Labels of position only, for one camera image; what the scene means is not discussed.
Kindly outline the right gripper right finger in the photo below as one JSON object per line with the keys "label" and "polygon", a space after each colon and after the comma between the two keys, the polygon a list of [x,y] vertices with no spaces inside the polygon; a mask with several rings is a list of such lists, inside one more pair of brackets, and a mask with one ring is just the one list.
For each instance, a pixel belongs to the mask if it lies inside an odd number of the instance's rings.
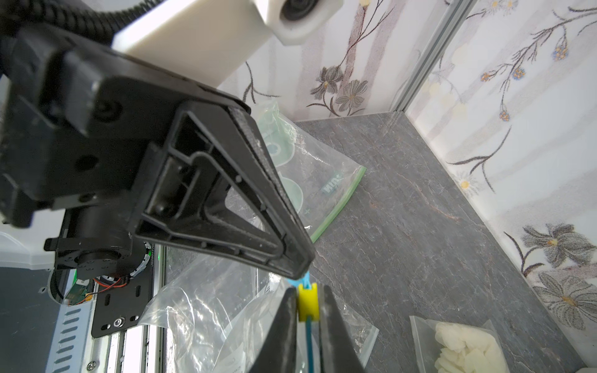
{"label": "right gripper right finger", "polygon": [[322,372],[363,373],[336,298],[330,286],[319,293],[320,306],[320,368]]}

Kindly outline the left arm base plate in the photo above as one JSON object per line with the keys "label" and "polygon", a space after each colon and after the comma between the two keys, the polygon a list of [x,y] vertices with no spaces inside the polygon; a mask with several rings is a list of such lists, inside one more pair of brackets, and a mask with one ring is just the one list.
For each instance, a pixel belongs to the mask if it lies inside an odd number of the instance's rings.
{"label": "left arm base plate", "polygon": [[54,253],[49,291],[54,301],[78,307],[93,303],[90,335],[105,337],[137,326],[152,298],[154,248],[128,232],[108,207],[66,211]]}

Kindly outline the blue zip bag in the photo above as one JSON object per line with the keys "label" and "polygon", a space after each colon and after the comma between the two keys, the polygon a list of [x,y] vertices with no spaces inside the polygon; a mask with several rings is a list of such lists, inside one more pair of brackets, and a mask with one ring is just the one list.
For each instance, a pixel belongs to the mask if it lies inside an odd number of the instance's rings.
{"label": "blue zip bag", "polygon": [[364,372],[379,329],[331,287],[282,280],[236,317],[214,372]]}

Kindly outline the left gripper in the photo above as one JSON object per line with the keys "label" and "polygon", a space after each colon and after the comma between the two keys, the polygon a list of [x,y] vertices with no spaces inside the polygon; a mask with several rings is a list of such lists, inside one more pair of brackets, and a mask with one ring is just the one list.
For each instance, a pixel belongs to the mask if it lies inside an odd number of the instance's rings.
{"label": "left gripper", "polygon": [[1,129],[1,213],[97,205],[130,189],[149,144],[179,106],[244,109],[238,98],[59,28],[29,23],[1,38],[11,82]]}

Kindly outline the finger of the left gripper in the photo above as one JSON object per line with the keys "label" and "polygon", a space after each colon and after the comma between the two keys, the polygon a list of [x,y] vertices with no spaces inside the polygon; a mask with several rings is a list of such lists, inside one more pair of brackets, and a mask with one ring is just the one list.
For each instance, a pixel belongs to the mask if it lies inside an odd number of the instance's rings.
{"label": "finger of the left gripper", "polygon": [[315,257],[255,120],[241,107],[187,101],[150,145],[129,197],[146,242],[221,256],[299,279]]}

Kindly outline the green zip bag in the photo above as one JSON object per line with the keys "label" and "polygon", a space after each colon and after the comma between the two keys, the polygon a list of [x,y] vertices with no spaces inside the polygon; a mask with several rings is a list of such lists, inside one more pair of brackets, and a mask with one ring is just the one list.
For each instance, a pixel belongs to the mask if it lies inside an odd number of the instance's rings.
{"label": "green zip bag", "polygon": [[312,241],[356,191],[366,168],[298,127],[266,101],[252,113],[287,196]]}

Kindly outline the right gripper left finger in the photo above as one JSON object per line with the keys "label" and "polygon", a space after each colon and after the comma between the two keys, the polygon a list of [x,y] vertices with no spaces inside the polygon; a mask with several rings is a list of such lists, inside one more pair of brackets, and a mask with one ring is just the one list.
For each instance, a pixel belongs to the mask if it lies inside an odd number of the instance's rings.
{"label": "right gripper left finger", "polygon": [[295,371],[298,300],[295,288],[287,288],[267,337],[250,368],[250,373],[292,373]]}

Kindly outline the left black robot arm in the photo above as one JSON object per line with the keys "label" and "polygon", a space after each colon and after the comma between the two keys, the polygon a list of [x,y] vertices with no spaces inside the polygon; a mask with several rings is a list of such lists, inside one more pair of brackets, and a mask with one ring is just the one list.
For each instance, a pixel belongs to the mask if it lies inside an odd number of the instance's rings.
{"label": "left black robot arm", "polygon": [[250,107],[219,85],[318,1],[1,4],[1,264],[132,277],[147,245],[301,278],[315,250]]}

